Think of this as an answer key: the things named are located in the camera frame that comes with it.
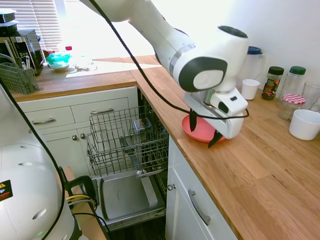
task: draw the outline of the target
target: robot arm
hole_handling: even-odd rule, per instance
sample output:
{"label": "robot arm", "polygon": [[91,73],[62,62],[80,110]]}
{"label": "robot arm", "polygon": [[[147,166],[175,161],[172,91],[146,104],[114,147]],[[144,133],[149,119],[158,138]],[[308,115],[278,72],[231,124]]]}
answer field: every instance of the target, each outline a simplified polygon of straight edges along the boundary
{"label": "robot arm", "polygon": [[[81,0],[99,14],[93,1]],[[212,47],[202,49],[185,33],[173,28],[151,0],[100,0],[95,3],[112,22],[128,21],[150,42],[162,66],[186,91],[184,101],[193,111],[212,118],[239,117],[205,118],[220,137],[234,138],[239,133],[242,112],[248,103],[236,89],[235,76],[248,50],[245,33],[220,26]]]}

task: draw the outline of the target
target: plastic jug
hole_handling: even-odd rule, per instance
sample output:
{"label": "plastic jug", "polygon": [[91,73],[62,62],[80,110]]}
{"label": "plastic jug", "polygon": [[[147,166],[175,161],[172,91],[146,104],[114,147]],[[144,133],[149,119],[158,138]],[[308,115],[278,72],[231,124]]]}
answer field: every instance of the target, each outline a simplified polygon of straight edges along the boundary
{"label": "plastic jug", "polygon": [[257,80],[265,67],[266,57],[263,55],[261,48],[249,46],[246,58],[240,72],[237,75],[236,86],[242,86],[242,80]]}

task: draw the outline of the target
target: black floor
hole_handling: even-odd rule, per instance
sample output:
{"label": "black floor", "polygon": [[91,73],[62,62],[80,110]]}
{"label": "black floor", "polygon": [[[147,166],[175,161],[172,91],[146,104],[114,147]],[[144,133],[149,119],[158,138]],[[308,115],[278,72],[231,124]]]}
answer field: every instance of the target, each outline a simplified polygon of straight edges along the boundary
{"label": "black floor", "polygon": [[166,217],[111,232],[112,240],[166,240]]}

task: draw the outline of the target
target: red checkered lid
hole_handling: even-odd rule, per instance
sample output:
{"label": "red checkered lid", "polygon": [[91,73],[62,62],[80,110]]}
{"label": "red checkered lid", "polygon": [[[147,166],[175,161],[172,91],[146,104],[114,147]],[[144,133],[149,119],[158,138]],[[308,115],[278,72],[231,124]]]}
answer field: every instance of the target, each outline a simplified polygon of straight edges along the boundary
{"label": "red checkered lid", "polygon": [[298,94],[285,94],[283,95],[283,100],[291,103],[291,104],[298,104],[298,105],[302,105],[306,103],[306,99],[303,96],[300,96]]}

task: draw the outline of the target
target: blue lid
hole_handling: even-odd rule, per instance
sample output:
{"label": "blue lid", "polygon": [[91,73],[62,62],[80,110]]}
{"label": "blue lid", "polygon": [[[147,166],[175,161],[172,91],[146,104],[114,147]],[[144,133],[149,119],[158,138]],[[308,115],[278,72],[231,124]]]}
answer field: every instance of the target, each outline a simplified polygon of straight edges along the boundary
{"label": "blue lid", "polygon": [[67,63],[70,59],[70,54],[64,52],[56,52],[52,53],[45,58],[49,64],[53,64],[54,62],[65,62]]}
{"label": "blue lid", "polygon": [[261,48],[259,47],[255,47],[255,46],[249,46],[248,48],[248,53],[247,54],[250,54],[250,55],[260,55],[262,54],[263,52],[261,51]]}

